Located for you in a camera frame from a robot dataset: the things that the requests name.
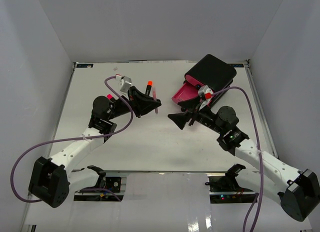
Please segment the right dark table label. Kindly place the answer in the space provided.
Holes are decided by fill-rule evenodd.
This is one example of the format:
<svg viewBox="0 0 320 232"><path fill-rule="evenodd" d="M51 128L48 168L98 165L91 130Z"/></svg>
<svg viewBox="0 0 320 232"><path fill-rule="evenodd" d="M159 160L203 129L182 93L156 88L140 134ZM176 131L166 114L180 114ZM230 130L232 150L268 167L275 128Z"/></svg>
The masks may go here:
<svg viewBox="0 0 320 232"><path fill-rule="evenodd" d="M243 68L244 64L243 63L229 63L230 66L233 68Z"/></svg>

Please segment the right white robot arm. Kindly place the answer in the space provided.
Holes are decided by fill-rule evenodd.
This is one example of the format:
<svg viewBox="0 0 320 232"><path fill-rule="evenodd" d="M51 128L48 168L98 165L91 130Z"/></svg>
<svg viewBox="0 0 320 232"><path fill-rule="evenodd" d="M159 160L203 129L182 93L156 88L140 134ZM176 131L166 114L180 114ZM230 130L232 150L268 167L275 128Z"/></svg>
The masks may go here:
<svg viewBox="0 0 320 232"><path fill-rule="evenodd" d="M281 206L292 219L303 222L320 203L320 184L310 169L292 167L266 151L242 132L239 119L230 106L222 106L217 113L209 108L200 111L169 114L180 129L198 122L219 134L219 146L231 155L249 163L259 173L236 164L225 173L226 187L236 192L240 188L259 192Z"/></svg>

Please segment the pink cap black highlighter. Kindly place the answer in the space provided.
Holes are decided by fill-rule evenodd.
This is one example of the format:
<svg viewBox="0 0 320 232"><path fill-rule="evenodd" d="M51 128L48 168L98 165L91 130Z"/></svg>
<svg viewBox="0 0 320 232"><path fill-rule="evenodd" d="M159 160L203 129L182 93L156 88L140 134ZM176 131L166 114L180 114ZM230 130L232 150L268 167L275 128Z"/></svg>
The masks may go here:
<svg viewBox="0 0 320 232"><path fill-rule="evenodd" d="M106 97L113 103L116 101L116 99L111 94L108 94Z"/></svg>

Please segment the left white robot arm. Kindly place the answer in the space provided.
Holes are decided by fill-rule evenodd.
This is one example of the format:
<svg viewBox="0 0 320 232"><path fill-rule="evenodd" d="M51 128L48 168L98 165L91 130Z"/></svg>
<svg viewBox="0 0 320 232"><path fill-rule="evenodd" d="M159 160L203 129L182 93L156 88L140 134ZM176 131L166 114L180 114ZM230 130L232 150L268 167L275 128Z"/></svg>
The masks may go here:
<svg viewBox="0 0 320 232"><path fill-rule="evenodd" d="M82 136L57 154L35 161L29 192L52 208L57 208L70 192L103 190L106 186L106 172L103 169L89 165L76 170L76 166L115 132L117 124L112 119L130 112L139 118L160 106L161 101L152 95L151 84L146 86L145 92L131 86L127 96L118 99L112 95L96 97L88 127Z"/></svg>

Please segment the black pink drawer organizer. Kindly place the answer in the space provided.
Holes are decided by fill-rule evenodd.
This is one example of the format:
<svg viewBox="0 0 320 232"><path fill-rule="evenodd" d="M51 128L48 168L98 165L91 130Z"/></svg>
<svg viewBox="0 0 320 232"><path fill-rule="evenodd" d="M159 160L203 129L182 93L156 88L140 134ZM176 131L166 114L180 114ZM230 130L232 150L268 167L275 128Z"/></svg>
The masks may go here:
<svg viewBox="0 0 320 232"><path fill-rule="evenodd" d="M207 54L184 74L182 87L171 98L175 104L194 99L202 86L208 86L213 92L228 88L234 77L236 69Z"/></svg>

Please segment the orange cap black highlighter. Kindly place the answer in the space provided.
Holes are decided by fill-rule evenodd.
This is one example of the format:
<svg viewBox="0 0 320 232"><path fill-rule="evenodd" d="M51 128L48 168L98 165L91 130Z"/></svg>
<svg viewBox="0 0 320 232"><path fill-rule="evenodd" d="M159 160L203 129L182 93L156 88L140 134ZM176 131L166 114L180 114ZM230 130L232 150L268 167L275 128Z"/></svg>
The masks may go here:
<svg viewBox="0 0 320 232"><path fill-rule="evenodd" d="M148 83L147 83L146 89L145 89L145 94L147 96L150 95L151 90L152 90L152 86L153 86L153 82L151 80L149 80Z"/></svg>

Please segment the purple red-tip pen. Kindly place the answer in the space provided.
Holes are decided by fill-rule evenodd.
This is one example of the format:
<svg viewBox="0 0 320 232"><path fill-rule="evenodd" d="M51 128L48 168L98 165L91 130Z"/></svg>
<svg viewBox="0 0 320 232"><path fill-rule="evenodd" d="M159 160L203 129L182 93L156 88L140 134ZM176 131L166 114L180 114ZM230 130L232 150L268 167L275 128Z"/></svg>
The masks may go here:
<svg viewBox="0 0 320 232"><path fill-rule="evenodd" d="M156 94L156 88L155 88L155 87L152 88L152 97L153 97L153 100L154 100L155 102L157 102L157 94ZM156 107L156 108L154 109L154 112L155 112L156 115L159 114L158 107Z"/></svg>

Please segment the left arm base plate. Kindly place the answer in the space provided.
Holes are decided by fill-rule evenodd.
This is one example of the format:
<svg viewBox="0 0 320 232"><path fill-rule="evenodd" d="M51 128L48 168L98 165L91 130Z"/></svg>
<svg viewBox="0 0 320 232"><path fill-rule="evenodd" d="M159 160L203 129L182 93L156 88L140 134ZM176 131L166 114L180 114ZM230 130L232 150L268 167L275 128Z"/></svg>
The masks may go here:
<svg viewBox="0 0 320 232"><path fill-rule="evenodd" d="M106 177L102 181L97 177L88 177L72 182L70 189L77 193L119 193L121 182L121 177Z"/></svg>

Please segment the dark blue table label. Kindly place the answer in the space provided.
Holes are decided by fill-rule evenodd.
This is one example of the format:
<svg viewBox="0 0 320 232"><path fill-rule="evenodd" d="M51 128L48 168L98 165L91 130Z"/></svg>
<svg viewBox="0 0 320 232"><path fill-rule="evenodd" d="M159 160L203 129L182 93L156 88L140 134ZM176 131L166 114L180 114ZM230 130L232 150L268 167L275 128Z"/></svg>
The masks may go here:
<svg viewBox="0 0 320 232"><path fill-rule="evenodd" d="M78 63L76 68L92 68L93 66L92 63Z"/></svg>

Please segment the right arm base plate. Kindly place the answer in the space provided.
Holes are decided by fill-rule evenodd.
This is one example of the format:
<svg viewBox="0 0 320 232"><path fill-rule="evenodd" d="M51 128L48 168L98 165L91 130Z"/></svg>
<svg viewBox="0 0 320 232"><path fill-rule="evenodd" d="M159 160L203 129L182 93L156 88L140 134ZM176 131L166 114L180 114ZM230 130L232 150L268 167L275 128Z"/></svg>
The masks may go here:
<svg viewBox="0 0 320 232"><path fill-rule="evenodd" d="M240 187L236 179L227 176L209 176L205 182L211 192L253 192L252 190Z"/></svg>

